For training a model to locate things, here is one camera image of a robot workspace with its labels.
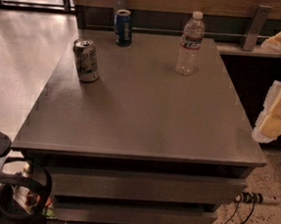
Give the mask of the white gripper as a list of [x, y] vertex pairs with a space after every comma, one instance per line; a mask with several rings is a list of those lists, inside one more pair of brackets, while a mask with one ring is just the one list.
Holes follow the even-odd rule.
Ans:
[[[281, 51], [281, 31], [261, 43], [266, 51]], [[281, 135], [281, 82], [275, 80], [265, 96], [263, 110], [257, 117], [252, 137], [267, 144]]]

